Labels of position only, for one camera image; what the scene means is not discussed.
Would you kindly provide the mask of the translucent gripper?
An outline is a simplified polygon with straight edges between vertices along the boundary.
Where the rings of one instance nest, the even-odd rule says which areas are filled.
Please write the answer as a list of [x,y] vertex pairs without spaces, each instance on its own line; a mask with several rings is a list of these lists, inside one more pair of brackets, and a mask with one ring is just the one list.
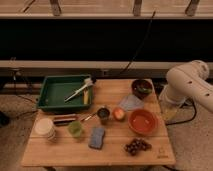
[[158,100],[162,111],[162,118],[165,121],[170,121],[184,103],[184,96],[176,92],[172,87],[164,87]]

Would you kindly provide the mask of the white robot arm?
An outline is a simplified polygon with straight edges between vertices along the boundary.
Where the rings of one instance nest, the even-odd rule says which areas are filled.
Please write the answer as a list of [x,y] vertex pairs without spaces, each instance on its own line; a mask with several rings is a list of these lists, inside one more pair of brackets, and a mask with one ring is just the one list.
[[166,73],[167,84],[159,95],[162,118],[171,120],[187,98],[213,112],[213,85],[206,79],[209,67],[201,60],[194,60],[171,68]]

